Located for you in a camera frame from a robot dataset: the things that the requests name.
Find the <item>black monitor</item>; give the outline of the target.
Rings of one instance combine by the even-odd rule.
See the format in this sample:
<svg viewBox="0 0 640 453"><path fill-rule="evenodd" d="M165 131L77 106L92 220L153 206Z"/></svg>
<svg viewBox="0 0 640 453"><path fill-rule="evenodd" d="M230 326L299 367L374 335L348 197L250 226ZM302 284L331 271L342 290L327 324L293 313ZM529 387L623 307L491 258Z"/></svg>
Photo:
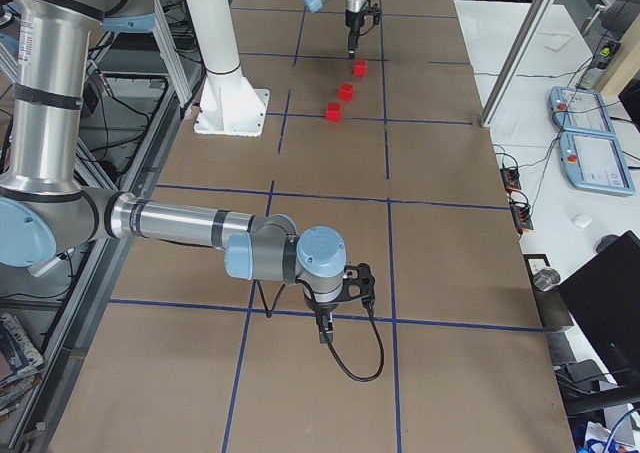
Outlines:
<svg viewBox="0 0 640 453"><path fill-rule="evenodd" d="M620 385L639 382L639 238L631 231L564 280L560 295Z"/></svg>

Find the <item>stack of books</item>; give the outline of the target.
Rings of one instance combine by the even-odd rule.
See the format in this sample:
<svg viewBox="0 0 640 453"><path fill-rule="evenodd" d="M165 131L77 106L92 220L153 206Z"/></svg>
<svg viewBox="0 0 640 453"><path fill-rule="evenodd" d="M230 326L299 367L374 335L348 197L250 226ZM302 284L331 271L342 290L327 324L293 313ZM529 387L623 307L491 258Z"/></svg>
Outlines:
<svg viewBox="0 0 640 453"><path fill-rule="evenodd" d="M45 359L17 317L1 313L1 420L20 406L21 398L41 379Z"/></svg>

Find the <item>metal cup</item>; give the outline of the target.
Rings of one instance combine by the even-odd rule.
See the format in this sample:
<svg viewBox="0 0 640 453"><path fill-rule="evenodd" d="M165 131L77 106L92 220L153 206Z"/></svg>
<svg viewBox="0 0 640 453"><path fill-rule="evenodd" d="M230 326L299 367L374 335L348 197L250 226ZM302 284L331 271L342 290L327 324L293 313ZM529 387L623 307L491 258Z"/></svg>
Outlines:
<svg viewBox="0 0 640 453"><path fill-rule="evenodd" d="M554 268L545 266L533 274L532 281L536 290L547 292L561 283L561 276Z"/></svg>

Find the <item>red block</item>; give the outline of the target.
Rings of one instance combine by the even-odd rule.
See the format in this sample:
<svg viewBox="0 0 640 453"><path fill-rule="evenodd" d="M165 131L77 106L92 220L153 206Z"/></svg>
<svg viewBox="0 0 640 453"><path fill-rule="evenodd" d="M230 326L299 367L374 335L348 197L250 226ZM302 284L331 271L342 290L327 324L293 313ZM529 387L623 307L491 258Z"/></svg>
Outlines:
<svg viewBox="0 0 640 453"><path fill-rule="evenodd" d="M365 59L355 59L352 66L353 75L357 78L364 78L368 74L368 62Z"/></svg>
<svg viewBox="0 0 640 453"><path fill-rule="evenodd" d="M329 102L325 109L325 118L330 122L339 122L342 118L342 105L337 102Z"/></svg>
<svg viewBox="0 0 640 453"><path fill-rule="evenodd" d="M338 98L344 102L350 102L353 100L355 94L355 87L352 83L344 82L338 89Z"/></svg>

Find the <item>lower blue teach pendant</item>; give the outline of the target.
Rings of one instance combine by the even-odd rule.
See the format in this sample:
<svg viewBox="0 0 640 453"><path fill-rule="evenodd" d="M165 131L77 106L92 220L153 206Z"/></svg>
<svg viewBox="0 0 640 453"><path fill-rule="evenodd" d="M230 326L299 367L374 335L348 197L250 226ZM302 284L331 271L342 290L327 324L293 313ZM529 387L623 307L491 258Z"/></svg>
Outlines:
<svg viewBox="0 0 640 453"><path fill-rule="evenodd" d="M569 130L559 144L564 172L575 188L618 196L636 193L615 136Z"/></svg>

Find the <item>small white puck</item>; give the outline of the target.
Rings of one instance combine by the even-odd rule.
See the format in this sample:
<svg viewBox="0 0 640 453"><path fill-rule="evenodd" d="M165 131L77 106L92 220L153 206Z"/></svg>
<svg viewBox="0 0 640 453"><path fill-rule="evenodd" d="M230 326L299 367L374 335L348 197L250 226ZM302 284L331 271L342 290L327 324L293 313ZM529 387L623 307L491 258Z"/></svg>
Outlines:
<svg viewBox="0 0 640 453"><path fill-rule="evenodd" d="M576 214L572 218L572 223L579 229L586 229L592 223L592 219L585 214Z"/></svg>

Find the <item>aluminium frame post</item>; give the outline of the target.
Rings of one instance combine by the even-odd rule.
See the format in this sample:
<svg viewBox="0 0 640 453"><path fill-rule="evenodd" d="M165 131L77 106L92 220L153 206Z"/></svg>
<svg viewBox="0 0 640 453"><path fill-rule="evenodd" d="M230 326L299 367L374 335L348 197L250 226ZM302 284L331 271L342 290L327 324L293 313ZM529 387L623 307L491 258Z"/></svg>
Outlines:
<svg viewBox="0 0 640 453"><path fill-rule="evenodd" d="M533 0L483 108L479 123L488 128L505 98L518 67L546 13L555 0Z"/></svg>

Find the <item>black computer mouse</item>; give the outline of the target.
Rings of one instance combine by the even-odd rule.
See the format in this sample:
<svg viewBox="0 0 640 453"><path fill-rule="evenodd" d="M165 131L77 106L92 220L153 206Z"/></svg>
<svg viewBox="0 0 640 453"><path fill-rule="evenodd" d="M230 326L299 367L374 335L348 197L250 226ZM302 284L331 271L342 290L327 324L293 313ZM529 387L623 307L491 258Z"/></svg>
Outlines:
<svg viewBox="0 0 640 453"><path fill-rule="evenodd" d="M606 248L608 248L609 246L611 246L613 243L615 243L618 240L619 236L616 234L608 234L603 236L599 242L597 243L597 245L595 246L595 251L600 254L602 251L604 251Z"/></svg>

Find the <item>upper blue teach pendant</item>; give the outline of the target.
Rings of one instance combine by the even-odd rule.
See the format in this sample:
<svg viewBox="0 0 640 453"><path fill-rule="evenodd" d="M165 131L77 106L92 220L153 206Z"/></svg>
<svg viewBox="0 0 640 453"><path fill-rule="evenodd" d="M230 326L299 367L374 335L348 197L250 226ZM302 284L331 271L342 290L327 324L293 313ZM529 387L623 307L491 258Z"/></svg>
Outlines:
<svg viewBox="0 0 640 453"><path fill-rule="evenodd" d="M615 132L606 103L596 91L556 86L549 93L549 102L552 120L563 130Z"/></svg>

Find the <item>blue teach pendant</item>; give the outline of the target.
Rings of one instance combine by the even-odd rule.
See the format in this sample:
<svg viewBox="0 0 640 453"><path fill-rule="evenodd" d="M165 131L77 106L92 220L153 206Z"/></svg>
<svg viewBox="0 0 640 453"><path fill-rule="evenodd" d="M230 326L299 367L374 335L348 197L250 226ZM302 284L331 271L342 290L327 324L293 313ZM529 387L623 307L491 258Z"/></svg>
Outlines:
<svg viewBox="0 0 640 453"><path fill-rule="evenodd" d="M615 136L569 130L559 144L564 172L575 188L618 196L636 193Z"/></svg>
<svg viewBox="0 0 640 453"><path fill-rule="evenodd" d="M552 120L563 130L615 132L606 103L596 91L556 86L549 93L549 102Z"/></svg>

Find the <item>orange black connector box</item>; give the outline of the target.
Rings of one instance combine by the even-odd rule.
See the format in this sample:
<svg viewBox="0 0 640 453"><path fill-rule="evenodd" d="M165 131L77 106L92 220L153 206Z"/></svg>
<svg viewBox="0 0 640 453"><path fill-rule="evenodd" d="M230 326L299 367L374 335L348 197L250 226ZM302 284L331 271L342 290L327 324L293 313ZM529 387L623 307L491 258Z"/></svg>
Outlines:
<svg viewBox="0 0 640 453"><path fill-rule="evenodd" d="M518 167L502 167L500 169L500 174L506 192L521 190L520 173Z"/></svg>

